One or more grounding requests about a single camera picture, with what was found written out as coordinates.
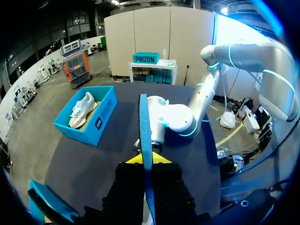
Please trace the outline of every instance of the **water bottle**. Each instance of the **water bottle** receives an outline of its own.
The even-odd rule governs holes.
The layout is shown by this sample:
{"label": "water bottle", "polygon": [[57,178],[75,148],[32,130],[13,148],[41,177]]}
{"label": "water bottle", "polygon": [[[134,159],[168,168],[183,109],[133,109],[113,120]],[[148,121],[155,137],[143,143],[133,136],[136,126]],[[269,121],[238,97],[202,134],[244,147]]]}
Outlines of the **water bottle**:
{"label": "water bottle", "polygon": [[163,51],[163,60],[166,61],[166,59],[167,59],[167,52],[166,52],[166,50],[164,49],[164,51]]}

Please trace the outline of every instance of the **concrete floor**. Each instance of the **concrete floor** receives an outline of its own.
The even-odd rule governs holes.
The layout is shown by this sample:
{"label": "concrete floor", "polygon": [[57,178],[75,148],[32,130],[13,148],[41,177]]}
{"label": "concrete floor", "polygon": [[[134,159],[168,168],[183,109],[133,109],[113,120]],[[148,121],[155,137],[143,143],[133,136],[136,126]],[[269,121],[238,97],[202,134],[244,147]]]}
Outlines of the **concrete floor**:
{"label": "concrete floor", "polygon": [[[107,51],[96,52],[88,59],[94,78],[83,86],[111,83]],[[29,208],[27,195],[29,182],[35,180],[44,183],[49,163],[62,135],[54,127],[53,121],[77,91],[70,88],[65,75],[60,71],[37,90],[36,98],[15,122],[8,143],[11,159],[14,162],[11,180],[27,208]],[[221,104],[213,102],[212,105],[218,111],[210,108],[208,110],[210,119],[217,118],[224,110],[224,106]],[[212,122],[211,127],[216,143],[233,131],[233,129],[221,127],[218,121]],[[241,150],[253,142],[255,142],[253,135],[247,134],[245,128],[242,128],[222,146],[231,150]]]}

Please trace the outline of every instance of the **white shelf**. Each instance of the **white shelf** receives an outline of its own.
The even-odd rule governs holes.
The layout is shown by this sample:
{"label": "white shelf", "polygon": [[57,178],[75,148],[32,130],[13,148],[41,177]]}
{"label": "white shelf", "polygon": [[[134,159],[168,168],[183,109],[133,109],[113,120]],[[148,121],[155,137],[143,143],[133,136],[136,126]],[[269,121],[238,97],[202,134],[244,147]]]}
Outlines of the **white shelf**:
{"label": "white shelf", "polygon": [[176,60],[172,60],[174,64],[169,66],[165,60],[159,60],[157,64],[131,63],[131,67],[156,68],[156,69],[175,69]]}
{"label": "white shelf", "polygon": [[136,68],[136,67],[141,67],[141,68],[154,68],[154,69],[169,69],[172,71],[172,81],[171,84],[175,84],[176,82],[176,75],[177,75],[177,64],[176,64],[176,60],[168,60],[170,63],[172,62],[173,65],[169,66],[167,65],[165,60],[159,60],[157,64],[140,64],[140,63],[132,63],[129,62],[128,63],[128,69],[129,69],[129,77],[130,77],[130,82],[133,82],[133,72],[132,72],[132,68]]}

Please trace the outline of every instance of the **ceiling light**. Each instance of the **ceiling light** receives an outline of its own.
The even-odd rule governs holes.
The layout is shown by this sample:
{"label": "ceiling light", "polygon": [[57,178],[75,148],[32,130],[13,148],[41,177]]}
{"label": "ceiling light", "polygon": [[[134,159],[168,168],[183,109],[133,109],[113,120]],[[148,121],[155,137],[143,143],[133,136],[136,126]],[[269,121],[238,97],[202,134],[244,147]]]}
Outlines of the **ceiling light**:
{"label": "ceiling light", "polygon": [[224,15],[228,15],[228,8],[225,7],[223,9],[221,9],[221,13],[223,13]]}

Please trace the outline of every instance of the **orange machine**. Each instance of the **orange machine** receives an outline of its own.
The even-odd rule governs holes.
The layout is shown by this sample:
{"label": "orange machine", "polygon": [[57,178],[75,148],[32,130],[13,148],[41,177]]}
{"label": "orange machine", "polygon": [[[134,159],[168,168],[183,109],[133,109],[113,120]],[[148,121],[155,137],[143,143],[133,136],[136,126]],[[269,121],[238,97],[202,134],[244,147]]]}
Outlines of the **orange machine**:
{"label": "orange machine", "polygon": [[60,48],[64,56],[63,67],[67,80],[73,89],[89,81],[90,67],[85,52],[81,49],[81,41],[71,42]]}

